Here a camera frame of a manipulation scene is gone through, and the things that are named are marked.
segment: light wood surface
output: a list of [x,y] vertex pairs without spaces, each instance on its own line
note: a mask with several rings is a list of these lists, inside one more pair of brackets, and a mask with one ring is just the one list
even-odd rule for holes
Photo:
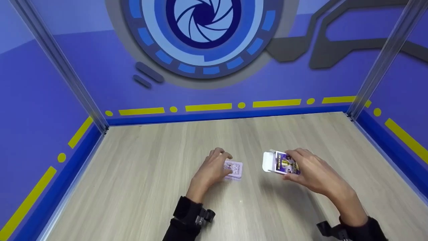
[[160,241],[181,195],[214,147],[243,162],[240,181],[212,187],[201,241],[312,241],[338,223],[330,201],[262,170],[269,149],[303,147],[357,191],[390,240],[428,240],[428,208],[343,113],[111,127],[50,241]]

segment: purple card back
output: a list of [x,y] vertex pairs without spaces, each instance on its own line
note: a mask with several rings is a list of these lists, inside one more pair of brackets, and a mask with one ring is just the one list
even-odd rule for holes
[[242,163],[240,162],[225,161],[223,168],[232,170],[232,174],[228,175],[230,177],[241,178],[242,176]]

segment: black sleeve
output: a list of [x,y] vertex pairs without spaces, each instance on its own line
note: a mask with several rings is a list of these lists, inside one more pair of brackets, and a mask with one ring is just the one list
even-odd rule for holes
[[173,218],[163,241],[194,241],[201,231],[201,226],[184,224]]
[[196,224],[202,203],[195,203],[187,197],[180,197],[163,241],[194,241],[201,226]]
[[346,225],[340,217],[339,221],[352,241],[387,241],[379,223],[372,217],[361,227]]

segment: open card box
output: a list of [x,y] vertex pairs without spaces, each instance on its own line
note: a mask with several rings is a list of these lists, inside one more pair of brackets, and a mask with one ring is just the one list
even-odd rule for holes
[[262,168],[265,172],[300,174],[299,166],[290,155],[272,149],[263,153]]

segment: yellow stripe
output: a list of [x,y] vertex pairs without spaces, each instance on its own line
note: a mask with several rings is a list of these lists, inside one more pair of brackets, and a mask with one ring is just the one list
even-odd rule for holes
[[163,107],[119,110],[120,115],[163,114],[163,113],[165,113],[165,109]]
[[232,103],[210,104],[210,105],[186,105],[186,111],[217,111],[230,110]]
[[68,142],[68,145],[73,149],[82,136],[85,134],[85,132],[88,130],[89,126],[92,124],[93,120],[92,117],[88,117],[85,122],[83,122],[82,126],[77,130],[76,134],[71,138],[71,140]]
[[9,219],[9,221],[7,221],[6,225],[0,230],[0,241],[6,241],[10,237],[10,235],[12,235],[16,227],[18,227],[19,223],[23,220],[30,208],[39,198],[45,187],[52,180],[55,173],[56,169],[53,167],[49,167],[49,169],[45,172],[39,182],[34,186],[33,190],[31,190],[31,192],[21,203],[21,205],[18,207],[18,209]]
[[301,101],[302,101],[302,99],[280,99],[280,100],[254,101],[253,102],[253,108],[300,105]]
[[428,164],[428,151],[390,118],[385,121],[387,126],[401,141]]
[[372,105],[371,100],[367,100],[366,104],[364,105],[366,108],[370,107]]
[[355,96],[325,97],[322,100],[322,103],[323,104],[347,103],[347,102],[353,102],[354,100],[355,100]]

